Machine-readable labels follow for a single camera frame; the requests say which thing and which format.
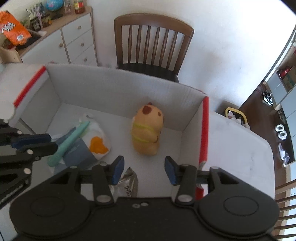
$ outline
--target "blue globe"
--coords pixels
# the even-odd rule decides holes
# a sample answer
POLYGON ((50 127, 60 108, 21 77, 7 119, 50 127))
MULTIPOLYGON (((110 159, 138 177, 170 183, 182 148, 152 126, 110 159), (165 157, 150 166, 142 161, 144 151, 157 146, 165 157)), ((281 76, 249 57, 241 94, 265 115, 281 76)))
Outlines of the blue globe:
POLYGON ((64 0, 47 0, 46 9, 50 11, 59 10, 64 5, 64 0))

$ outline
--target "silver wrapper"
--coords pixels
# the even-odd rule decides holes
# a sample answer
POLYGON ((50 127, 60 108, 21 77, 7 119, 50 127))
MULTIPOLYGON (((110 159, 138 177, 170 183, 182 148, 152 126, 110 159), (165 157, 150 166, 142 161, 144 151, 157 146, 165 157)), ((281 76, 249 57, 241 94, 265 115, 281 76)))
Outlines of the silver wrapper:
POLYGON ((109 188, 115 201, 118 197, 137 197, 138 178, 136 173, 129 167, 118 184, 109 185, 109 188))

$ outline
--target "wooden floor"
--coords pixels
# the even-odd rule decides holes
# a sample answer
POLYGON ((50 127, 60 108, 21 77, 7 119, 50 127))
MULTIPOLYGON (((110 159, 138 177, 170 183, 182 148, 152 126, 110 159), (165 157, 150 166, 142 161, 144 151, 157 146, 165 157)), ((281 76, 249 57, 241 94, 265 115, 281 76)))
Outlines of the wooden floor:
MULTIPOLYGON (((260 84, 239 110, 246 115, 251 131, 267 140, 270 144, 274 156, 275 186, 277 187, 286 183, 286 170, 282 166, 278 150, 278 143, 281 141, 274 129, 277 124, 282 122, 277 111, 262 102, 262 92, 264 90, 266 90, 265 86, 260 84)), ((283 197, 285 197, 285 193, 276 195, 275 199, 283 197)))

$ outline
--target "teal stick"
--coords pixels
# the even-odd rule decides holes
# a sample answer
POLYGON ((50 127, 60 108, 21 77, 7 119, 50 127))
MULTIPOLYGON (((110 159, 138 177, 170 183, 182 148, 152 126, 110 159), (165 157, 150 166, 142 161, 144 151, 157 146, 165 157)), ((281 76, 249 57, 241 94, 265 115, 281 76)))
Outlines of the teal stick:
POLYGON ((58 147, 56 153, 47 159, 47 164, 50 167, 54 167, 59 163, 59 161, 62 159, 63 155, 65 154, 65 152, 77 140, 77 138, 80 137, 80 135, 85 131, 89 123, 90 123, 89 121, 85 121, 81 123, 76 128, 76 130, 73 131, 72 134, 69 135, 69 137, 63 141, 63 143, 58 147))

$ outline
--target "black chair seat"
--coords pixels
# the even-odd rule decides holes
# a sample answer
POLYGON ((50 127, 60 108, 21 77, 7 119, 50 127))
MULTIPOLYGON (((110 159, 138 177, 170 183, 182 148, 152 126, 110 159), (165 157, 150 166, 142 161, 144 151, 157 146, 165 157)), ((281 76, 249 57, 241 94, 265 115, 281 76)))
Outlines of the black chair seat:
POLYGON ((179 83, 178 77, 171 70, 159 66, 130 63, 120 65, 118 68, 179 83))

